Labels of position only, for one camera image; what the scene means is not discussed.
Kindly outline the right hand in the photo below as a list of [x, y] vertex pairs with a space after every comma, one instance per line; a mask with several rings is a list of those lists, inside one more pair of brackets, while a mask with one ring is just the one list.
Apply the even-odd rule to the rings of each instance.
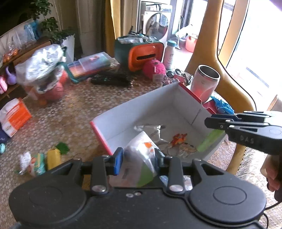
[[275, 161], [274, 156], [267, 155], [262, 167], [260, 168], [261, 174], [267, 179], [267, 188], [271, 192], [279, 190], [281, 181], [277, 178], [279, 164]]

